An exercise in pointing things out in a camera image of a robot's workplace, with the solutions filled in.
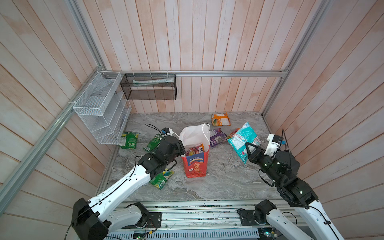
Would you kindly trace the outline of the orange Fox's fruits candy bag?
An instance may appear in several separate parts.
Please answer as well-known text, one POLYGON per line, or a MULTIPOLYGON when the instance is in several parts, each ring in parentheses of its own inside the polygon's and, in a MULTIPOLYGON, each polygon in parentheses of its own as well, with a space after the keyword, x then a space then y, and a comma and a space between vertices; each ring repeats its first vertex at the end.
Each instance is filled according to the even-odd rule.
POLYGON ((234 131, 232 131, 229 135, 227 135, 227 140, 231 139, 240 129, 237 128, 234 131))

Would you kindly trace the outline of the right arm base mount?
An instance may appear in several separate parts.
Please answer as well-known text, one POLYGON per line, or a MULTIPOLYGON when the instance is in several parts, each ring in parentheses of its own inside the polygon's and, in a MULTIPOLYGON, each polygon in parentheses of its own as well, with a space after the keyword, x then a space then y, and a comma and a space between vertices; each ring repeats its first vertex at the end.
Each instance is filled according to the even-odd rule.
POLYGON ((267 223, 266 214, 259 209, 245 210, 237 209, 242 226, 264 226, 267 223))

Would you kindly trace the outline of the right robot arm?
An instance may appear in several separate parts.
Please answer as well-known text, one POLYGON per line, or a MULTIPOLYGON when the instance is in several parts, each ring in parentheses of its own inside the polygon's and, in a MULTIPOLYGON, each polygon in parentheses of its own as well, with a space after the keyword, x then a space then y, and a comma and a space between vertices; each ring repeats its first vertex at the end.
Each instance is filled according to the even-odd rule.
MULTIPOLYGON (((246 143, 245 147, 249 161, 258 165, 260 171, 269 177, 271 181, 268 185, 275 187, 280 196, 301 216, 314 239, 343 239, 314 190, 297 176, 300 163, 289 148, 282 151, 280 144, 274 141, 270 141, 265 150, 251 143, 246 143)), ((259 225, 269 224, 289 240, 311 239, 269 200, 263 200, 255 206, 254 221, 259 225)))

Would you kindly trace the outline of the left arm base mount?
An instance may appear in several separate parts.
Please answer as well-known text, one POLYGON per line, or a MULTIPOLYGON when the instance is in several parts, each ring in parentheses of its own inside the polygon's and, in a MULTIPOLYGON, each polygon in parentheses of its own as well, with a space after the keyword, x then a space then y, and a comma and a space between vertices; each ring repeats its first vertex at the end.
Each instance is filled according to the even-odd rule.
POLYGON ((111 223, 109 232, 120 229, 158 229, 162 223, 161 212, 150 212, 142 203, 133 203, 122 210, 114 211, 107 218, 111 223))

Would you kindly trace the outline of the purple candy bag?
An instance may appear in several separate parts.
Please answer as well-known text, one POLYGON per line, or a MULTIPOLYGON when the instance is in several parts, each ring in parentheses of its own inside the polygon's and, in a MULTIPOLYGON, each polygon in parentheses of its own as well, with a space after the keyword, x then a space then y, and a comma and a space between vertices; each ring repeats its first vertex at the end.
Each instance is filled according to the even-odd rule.
POLYGON ((212 148, 226 141, 227 135, 221 130, 221 128, 210 131, 210 146, 212 148))

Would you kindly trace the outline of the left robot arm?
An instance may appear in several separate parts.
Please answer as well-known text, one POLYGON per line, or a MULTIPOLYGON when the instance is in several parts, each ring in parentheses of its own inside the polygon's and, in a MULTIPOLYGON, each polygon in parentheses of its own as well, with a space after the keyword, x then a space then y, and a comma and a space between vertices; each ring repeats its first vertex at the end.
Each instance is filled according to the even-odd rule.
POLYGON ((145 228, 152 223, 150 213, 141 203, 130 204, 123 210, 116 208, 141 186, 162 173, 167 165, 186 153, 183 142, 166 135, 150 153, 104 192, 89 200, 75 202, 71 227, 81 240, 103 240, 110 232, 124 228, 145 228))

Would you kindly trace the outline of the teal snack bag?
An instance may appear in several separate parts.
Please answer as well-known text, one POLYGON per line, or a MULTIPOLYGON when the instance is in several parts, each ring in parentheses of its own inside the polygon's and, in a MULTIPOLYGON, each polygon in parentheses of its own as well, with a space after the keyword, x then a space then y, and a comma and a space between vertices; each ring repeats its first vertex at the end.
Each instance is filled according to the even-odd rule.
POLYGON ((258 147, 261 146, 260 138, 248 122, 233 134, 233 136, 228 139, 228 142, 244 164, 248 161, 248 153, 245 144, 250 143, 258 147))

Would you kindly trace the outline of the red paper bag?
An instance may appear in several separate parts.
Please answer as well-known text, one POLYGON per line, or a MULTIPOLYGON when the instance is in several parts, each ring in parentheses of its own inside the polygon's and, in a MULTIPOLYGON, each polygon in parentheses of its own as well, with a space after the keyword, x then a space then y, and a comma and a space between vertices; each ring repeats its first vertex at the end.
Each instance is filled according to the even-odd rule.
POLYGON ((207 174, 210 150, 210 125, 203 123, 198 126, 185 127, 179 137, 186 152, 200 144, 204 145, 205 152, 193 156, 182 155, 184 170, 187 178, 205 177, 207 174))

